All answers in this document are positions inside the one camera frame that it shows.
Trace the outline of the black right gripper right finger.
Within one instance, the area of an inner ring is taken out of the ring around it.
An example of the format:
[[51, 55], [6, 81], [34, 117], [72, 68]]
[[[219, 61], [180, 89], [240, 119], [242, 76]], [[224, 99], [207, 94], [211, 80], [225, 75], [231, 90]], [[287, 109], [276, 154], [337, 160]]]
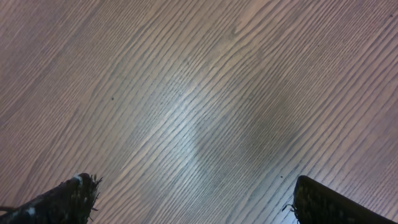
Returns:
[[306, 175], [297, 179], [292, 211], [301, 224], [397, 224]]

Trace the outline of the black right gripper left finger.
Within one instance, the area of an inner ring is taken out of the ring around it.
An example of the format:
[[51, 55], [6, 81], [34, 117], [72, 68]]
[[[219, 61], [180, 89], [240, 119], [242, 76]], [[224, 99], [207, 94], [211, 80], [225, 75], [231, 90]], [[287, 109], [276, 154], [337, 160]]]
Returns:
[[81, 173], [19, 207], [1, 207], [1, 224], [87, 224], [95, 211], [96, 175]]

